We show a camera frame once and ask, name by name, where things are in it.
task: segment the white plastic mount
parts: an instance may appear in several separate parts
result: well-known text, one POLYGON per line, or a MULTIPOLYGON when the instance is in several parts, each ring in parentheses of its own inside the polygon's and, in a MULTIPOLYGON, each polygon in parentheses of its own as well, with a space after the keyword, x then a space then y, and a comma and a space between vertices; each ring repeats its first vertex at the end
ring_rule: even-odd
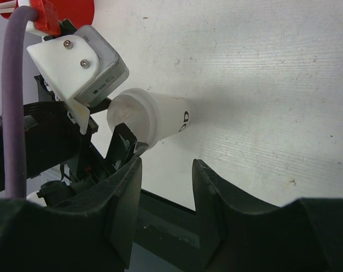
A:
MULTIPOLYGON (((22 6, 27 6, 27 7, 31 7, 31 0, 18 0, 18 6, 22 7, 22 6)), ((48 36, 48 34, 46 32, 40 31, 35 27, 34 22, 28 21, 27 22, 27 26, 25 28, 25 30, 29 33, 32 33, 34 35, 37 36, 48 36)))
POLYGON ((66 103, 80 132, 85 134, 90 111, 75 100, 75 96, 96 78, 100 63, 95 51, 85 40, 74 35, 31 45, 27 51, 52 91, 66 103), (64 47, 66 40, 72 43, 72 49, 64 47), (83 68, 81 60, 87 60, 89 67, 83 68))

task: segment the black text on cup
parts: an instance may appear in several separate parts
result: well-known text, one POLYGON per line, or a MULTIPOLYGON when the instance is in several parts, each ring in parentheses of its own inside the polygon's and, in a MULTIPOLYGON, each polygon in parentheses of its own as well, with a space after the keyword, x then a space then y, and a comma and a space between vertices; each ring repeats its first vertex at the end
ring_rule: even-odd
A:
POLYGON ((184 121, 183 121, 184 124, 182 125, 181 129, 179 129, 178 132, 181 132, 183 129, 186 128, 188 121, 189 121, 189 113, 188 112, 184 112, 184 121))

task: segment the white paper cup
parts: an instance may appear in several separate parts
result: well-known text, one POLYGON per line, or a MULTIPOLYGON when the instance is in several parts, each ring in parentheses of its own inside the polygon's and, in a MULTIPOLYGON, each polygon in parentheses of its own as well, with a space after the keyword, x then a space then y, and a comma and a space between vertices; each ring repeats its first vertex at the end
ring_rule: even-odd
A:
POLYGON ((150 149, 158 141, 188 127, 190 108, 182 98, 134 88, 115 97, 107 119, 112 131, 125 123, 138 141, 147 143, 150 149))

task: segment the wire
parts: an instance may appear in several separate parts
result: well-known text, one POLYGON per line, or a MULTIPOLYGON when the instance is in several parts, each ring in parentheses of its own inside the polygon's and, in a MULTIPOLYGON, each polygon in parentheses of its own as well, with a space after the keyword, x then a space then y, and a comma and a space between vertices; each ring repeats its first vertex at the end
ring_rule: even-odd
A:
POLYGON ((60 163, 59 164, 59 171, 61 172, 61 180, 63 180, 63 178, 67 178, 69 180, 69 182, 71 181, 71 178, 65 173, 65 163, 60 163))
POLYGON ((2 60, 2 121, 6 197, 25 197, 27 165, 23 120, 23 41, 27 22, 35 21, 32 7, 16 8, 6 28, 2 60))
POLYGON ((43 101, 25 105, 24 116, 31 115, 37 122, 51 114, 67 113, 65 103, 62 101, 43 101))

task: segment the red plastic part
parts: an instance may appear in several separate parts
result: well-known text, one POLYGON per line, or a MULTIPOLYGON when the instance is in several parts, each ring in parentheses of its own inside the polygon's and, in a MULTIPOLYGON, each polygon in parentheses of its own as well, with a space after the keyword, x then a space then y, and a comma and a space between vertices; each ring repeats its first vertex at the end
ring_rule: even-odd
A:
POLYGON ((38 19, 35 21, 37 30, 52 36, 61 34, 57 10, 50 2, 47 0, 31 0, 31 6, 38 11, 38 19))
MULTIPOLYGON (((0 3, 11 0, 0 0, 0 3)), ((49 0, 57 9, 58 19, 70 19, 78 29, 85 25, 91 25, 95 15, 95 4, 93 0, 49 0)), ((8 19, 11 13, 1 14, 8 19)))
MULTIPOLYGON (((9 2, 9 1, 12 1, 12 0, 0 0, 0 3, 6 3, 6 2, 9 2)), ((9 13, 1 13, 1 16, 3 18, 5 18, 5 19, 8 19, 9 16, 11 16, 11 14, 12 14, 11 12, 9 12, 9 13)))

